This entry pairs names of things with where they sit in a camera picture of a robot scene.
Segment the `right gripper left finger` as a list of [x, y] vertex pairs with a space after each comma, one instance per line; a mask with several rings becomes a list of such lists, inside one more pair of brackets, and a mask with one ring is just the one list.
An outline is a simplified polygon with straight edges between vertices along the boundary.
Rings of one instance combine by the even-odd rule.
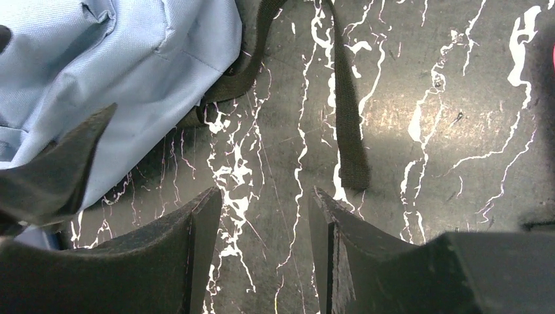
[[1, 238], [2, 313], [201, 313], [222, 209], [218, 188], [92, 249]]

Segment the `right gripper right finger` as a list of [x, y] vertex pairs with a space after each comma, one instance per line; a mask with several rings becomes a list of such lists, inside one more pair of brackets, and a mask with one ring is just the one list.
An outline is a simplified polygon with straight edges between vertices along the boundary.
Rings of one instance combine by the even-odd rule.
[[396, 238], [315, 187], [309, 204], [322, 313], [553, 313], [554, 234]]

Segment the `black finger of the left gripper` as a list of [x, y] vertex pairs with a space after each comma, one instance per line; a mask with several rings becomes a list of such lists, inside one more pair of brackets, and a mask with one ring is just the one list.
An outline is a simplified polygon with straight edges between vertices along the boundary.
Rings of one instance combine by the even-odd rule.
[[27, 164], [1, 170], [1, 225], [53, 226], [77, 213], [97, 145], [116, 108], [113, 103], [93, 114]]

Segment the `blue student backpack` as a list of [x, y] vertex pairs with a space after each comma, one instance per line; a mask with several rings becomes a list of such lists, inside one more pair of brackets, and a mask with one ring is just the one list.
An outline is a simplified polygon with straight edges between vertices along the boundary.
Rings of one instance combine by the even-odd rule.
[[[202, 124], [202, 105], [247, 93], [282, 6], [260, 2], [254, 51], [228, 74], [242, 40], [234, 1], [2, 1], [1, 170], [27, 164], [115, 103], [81, 212], [173, 127]], [[24, 242], [52, 249], [48, 234], [61, 224], [1, 225], [1, 234], [31, 228]]]

